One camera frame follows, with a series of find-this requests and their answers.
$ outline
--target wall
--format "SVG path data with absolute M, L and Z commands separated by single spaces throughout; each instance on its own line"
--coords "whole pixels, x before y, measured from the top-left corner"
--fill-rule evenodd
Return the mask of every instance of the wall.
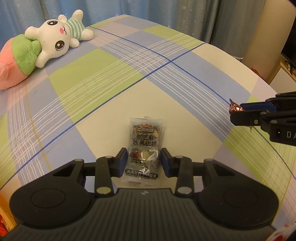
M 266 0 L 242 63 L 267 78 L 279 59 L 295 16 L 296 8 L 289 0 Z

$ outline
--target candy wrapper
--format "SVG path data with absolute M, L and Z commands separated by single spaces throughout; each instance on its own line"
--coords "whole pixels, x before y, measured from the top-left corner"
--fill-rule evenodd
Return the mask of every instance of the candy wrapper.
M 136 186 L 157 186 L 162 122 L 162 119 L 131 118 L 123 181 Z
M 294 241 L 296 240 L 296 224 L 285 225 L 270 235 L 266 241 Z
M 230 100 L 230 105 L 229 105 L 229 114 L 232 114 L 235 111 L 242 111 L 244 110 L 241 106 L 239 106 L 237 103 L 233 102 L 231 99 Z
M 4 226 L 4 223 L 2 221 L 2 216 L 0 215 L 0 237 L 3 237 L 7 234 L 7 230 Z

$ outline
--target metal screw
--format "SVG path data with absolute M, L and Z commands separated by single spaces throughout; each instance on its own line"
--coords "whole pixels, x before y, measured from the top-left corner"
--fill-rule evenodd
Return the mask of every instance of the metal screw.
M 192 192 L 192 189 L 189 188 L 189 187 L 180 187 L 178 188 L 178 193 L 181 193 L 181 194 L 189 194 Z
M 109 187 L 100 187 L 96 189 L 96 192 L 99 194 L 108 194 L 111 192 L 111 188 Z

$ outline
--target curtain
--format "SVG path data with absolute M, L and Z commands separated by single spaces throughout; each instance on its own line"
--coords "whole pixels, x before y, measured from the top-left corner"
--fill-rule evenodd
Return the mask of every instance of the curtain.
M 0 0 L 0 49 L 27 27 L 84 12 L 85 26 L 128 14 L 211 42 L 243 56 L 265 0 Z

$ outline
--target textured grip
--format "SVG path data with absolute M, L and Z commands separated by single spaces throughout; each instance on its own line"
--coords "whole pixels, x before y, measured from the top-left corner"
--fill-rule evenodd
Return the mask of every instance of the textured grip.
M 3 241 L 263 241 L 271 226 L 235 230 L 205 218 L 193 200 L 170 189 L 119 189 L 99 198 L 80 220 L 57 229 L 19 225 Z

